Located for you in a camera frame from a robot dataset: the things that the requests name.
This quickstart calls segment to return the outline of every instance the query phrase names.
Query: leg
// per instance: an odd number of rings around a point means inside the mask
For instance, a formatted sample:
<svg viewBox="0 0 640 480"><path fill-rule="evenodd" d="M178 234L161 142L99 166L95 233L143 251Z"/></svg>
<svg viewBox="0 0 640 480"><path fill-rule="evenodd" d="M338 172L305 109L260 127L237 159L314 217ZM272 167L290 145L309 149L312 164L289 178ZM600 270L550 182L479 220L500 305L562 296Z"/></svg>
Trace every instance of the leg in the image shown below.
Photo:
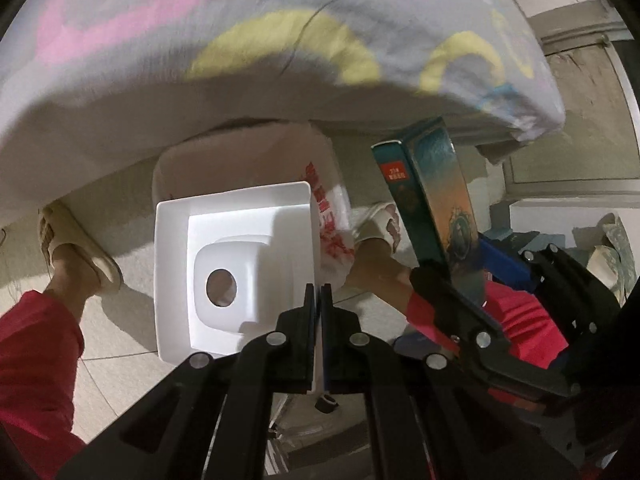
<svg viewBox="0 0 640 480"><path fill-rule="evenodd" d="M59 301L80 321L84 303L100 289L97 273L71 244L56 247L51 265L53 277L43 294Z"/></svg>
<svg viewBox="0 0 640 480"><path fill-rule="evenodd" d="M0 425L40 478L84 447L71 433L86 300L121 283L116 263L60 203L43 209L40 241L53 267L41 294L26 292L0 318Z"/></svg>
<svg viewBox="0 0 640 480"><path fill-rule="evenodd" d="M381 238L361 242L346 285L372 292L406 315L409 299L414 293L409 282L411 269L396 262L391 253L392 248Z"/></svg>

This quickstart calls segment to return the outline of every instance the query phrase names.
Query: book spine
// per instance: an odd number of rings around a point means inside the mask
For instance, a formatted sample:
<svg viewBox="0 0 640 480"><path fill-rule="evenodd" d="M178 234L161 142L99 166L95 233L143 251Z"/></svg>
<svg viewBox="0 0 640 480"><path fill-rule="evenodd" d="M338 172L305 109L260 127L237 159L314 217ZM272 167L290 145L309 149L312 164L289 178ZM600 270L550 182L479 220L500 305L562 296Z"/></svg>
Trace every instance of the book spine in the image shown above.
<svg viewBox="0 0 640 480"><path fill-rule="evenodd" d="M446 258L418 173L404 146L396 140L381 142L373 147L373 155L396 202L418 262L446 268Z"/></svg>

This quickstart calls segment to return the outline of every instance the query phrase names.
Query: pink pattern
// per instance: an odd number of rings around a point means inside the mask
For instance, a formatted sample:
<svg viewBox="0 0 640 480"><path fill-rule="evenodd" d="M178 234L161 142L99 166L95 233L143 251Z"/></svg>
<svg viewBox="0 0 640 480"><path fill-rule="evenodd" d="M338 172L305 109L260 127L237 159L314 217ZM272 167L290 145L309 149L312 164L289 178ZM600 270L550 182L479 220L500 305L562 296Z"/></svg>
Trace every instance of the pink pattern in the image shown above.
<svg viewBox="0 0 640 480"><path fill-rule="evenodd" d="M49 0L40 17L37 56L45 63L62 63L131 40L187 15L202 0L152 0L87 30L65 23L65 0Z"/></svg>

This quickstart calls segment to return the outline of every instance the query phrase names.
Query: bed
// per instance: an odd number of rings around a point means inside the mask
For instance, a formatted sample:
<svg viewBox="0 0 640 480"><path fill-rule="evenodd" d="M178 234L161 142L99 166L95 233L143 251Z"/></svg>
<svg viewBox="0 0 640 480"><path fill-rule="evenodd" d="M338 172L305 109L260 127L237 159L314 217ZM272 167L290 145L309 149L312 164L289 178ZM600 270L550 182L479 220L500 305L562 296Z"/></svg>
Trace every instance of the bed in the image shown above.
<svg viewBox="0 0 640 480"><path fill-rule="evenodd" d="M561 127L513 0L26 0L0 40L0 226L222 125L435 116L488 154Z"/></svg>

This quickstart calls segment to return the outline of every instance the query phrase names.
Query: white box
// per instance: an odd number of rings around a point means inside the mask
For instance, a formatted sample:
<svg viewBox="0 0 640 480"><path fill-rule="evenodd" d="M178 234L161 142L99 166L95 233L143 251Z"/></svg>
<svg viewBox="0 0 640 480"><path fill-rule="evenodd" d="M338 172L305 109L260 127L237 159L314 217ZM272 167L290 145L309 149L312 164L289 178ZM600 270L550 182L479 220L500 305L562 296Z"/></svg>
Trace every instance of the white box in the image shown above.
<svg viewBox="0 0 640 480"><path fill-rule="evenodd" d="M293 182L158 204L154 304L158 355L179 364L191 353L238 352L302 306L319 268L319 213L309 184ZM237 292L229 306L207 297L207 277L226 269Z"/></svg>

